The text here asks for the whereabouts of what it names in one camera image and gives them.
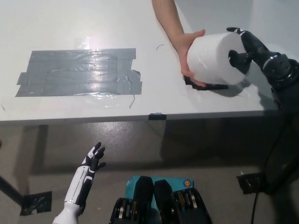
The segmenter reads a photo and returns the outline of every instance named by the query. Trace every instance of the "black stand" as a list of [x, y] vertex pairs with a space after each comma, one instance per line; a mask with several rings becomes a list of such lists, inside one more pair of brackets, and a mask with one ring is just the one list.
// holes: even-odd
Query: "black stand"
[[265, 193], [268, 195], [273, 195], [275, 192], [284, 185], [284, 183], [289, 179], [289, 177], [297, 170], [299, 167], [299, 153], [291, 160], [291, 162], [283, 169], [279, 176], [270, 184], [268, 184], [265, 189]]
[[10, 183], [0, 176], [0, 190], [10, 199], [21, 206], [20, 216], [31, 215], [34, 210], [37, 213], [51, 211], [52, 192], [43, 192], [34, 195], [22, 196]]
[[[286, 119], [287, 123], [291, 123], [291, 119]], [[298, 169], [299, 167], [299, 153], [297, 153], [293, 159], [286, 165], [278, 177], [271, 183], [267, 182], [267, 177], [265, 172], [247, 174], [237, 176], [243, 194], [252, 194], [264, 192], [268, 195], [273, 195], [281, 188], [289, 177]]]

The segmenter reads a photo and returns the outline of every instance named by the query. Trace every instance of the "robotic hand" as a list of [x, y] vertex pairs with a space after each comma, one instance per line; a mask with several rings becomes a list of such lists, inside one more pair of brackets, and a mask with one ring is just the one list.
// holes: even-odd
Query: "robotic hand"
[[104, 167], [99, 163], [105, 148], [96, 144], [78, 167], [64, 200], [64, 209], [55, 217], [53, 224], [78, 224], [78, 217], [84, 212], [88, 193], [93, 184], [95, 172]]
[[229, 61], [233, 67], [246, 73], [254, 61], [272, 87], [273, 97], [281, 111], [286, 114], [299, 112], [299, 63], [285, 54], [270, 51], [251, 32], [236, 27], [227, 28], [241, 36], [246, 53], [231, 50]]

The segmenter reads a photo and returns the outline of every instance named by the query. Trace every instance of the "gray concrete floor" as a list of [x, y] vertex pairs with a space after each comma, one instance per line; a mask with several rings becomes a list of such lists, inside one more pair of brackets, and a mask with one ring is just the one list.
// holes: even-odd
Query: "gray concrete floor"
[[[81, 224], [108, 223], [132, 175], [193, 178], [214, 224], [249, 224], [254, 195], [242, 194], [236, 176], [261, 169], [280, 126], [269, 117], [2, 127], [0, 175], [23, 194], [51, 190], [53, 204], [52, 212], [20, 217], [18, 205], [0, 193], [0, 223], [51, 224], [77, 166], [100, 140], [107, 166], [96, 174]], [[269, 174], [298, 146], [298, 137], [286, 132]], [[261, 194], [255, 223], [299, 223], [299, 181], [276, 196]]]

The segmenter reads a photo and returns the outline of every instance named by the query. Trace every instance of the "black cable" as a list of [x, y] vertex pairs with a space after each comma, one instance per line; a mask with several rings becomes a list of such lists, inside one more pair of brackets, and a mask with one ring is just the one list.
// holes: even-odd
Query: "black cable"
[[[280, 128], [278, 136], [276, 137], [276, 139], [275, 139], [275, 141], [273, 143], [273, 146], [272, 146], [271, 150], [269, 151], [269, 153], [268, 153], [268, 155], [266, 157], [266, 160], [265, 160], [265, 163], [264, 163], [264, 166], [263, 166], [263, 172], [266, 171], [266, 167], [267, 167], [268, 161], [271, 158], [271, 155], [272, 155], [274, 149], [276, 148], [277, 144], [279, 143], [279, 140], [281, 139], [281, 136], [284, 133], [284, 131], [286, 129], [286, 126], [287, 126], [287, 122], [285, 122], [284, 125]], [[258, 193], [256, 193], [256, 196], [255, 196], [254, 202], [253, 202], [253, 208], [252, 208], [252, 213], [251, 213], [251, 224], [253, 224], [253, 222], [254, 222], [254, 214], [256, 212], [257, 199], [258, 199]]]

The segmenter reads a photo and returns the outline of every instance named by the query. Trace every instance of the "paper roll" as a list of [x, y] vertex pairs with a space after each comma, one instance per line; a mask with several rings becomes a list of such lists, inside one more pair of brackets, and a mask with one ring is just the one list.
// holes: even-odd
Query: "paper roll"
[[240, 35], [223, 33], [196, 38], [187, 55], [194, 78], [208, 84], [240, 83], [245, 75], [231, 66], [228, 58], [230, 50], [245, 53]]

